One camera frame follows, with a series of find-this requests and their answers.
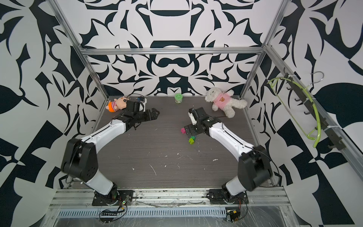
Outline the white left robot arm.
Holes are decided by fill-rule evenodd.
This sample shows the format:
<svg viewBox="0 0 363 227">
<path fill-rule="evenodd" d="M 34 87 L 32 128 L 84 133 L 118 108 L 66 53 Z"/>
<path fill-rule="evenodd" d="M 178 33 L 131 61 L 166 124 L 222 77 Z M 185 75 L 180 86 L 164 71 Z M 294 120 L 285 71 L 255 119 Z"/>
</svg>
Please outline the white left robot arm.
<svg viewBox="0 0 363 227">
<path fill-rule="evenodd" d="M 104 127 L 81 139 L 69 140 L 61 162 L 61 171 L 80 180 L 96 194 L 117 200 L 117 185 L 99 170 L 97 154 L 105 145 L 131 128 L 136 129 L 141 123 L 158 118 L 160 112 L 155 108 L 146 109 L 146 103 L 147 99 L 142 96 L 136 100 L 126 99 L 126 107 Z"/>
</svg>

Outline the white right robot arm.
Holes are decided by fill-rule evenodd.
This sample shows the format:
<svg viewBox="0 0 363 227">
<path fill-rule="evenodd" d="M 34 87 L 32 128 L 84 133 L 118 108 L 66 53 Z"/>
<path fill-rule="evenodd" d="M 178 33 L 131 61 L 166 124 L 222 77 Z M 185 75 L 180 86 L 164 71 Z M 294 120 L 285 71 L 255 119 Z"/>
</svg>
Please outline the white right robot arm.
<svg viewBox="0 0 363 227">
<path fill-rule="evenodd" d="M 191 139 L 206 134 L 222 144 L 238 161 L 237 176 L 222 185 L 226 199 L 246 191 L 253 191 L 273 176 L 272 159 L 262 146 L 254 146 L 233 133 L 217 117 L 208 115 L 201 107 L 191 108 L 188 115 L 191 124 L 184 127 Z"/>
</svg>

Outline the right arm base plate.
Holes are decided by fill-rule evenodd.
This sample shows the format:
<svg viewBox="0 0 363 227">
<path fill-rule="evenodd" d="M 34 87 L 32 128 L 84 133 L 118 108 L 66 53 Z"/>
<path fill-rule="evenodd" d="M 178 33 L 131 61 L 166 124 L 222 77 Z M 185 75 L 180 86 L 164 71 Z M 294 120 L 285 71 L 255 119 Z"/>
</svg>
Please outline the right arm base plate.
<svg viewBox="0 0 363 227">
<path fill-rule="evenodd" d="M 249 204 L 248 196 L 246 192 L 242 192 L 238 195 L 231 196 L 225 189 L 210 189 L 206 195 L 210 203 L 213 205 L 239 205 Z"/>
</svg>

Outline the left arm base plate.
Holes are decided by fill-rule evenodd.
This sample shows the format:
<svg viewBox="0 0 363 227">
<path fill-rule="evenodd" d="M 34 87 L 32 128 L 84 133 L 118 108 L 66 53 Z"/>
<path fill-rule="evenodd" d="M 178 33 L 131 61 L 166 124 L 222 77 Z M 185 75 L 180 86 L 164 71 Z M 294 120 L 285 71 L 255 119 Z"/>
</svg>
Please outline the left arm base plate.
<svg viewBox="0 0 363 227">
<path fill-rule="evenodd" d="M 92 206 L 129 205 L 133 200 L 133 190 L 112 190 L 108 195 L 95 192 Z"/>
</svg>

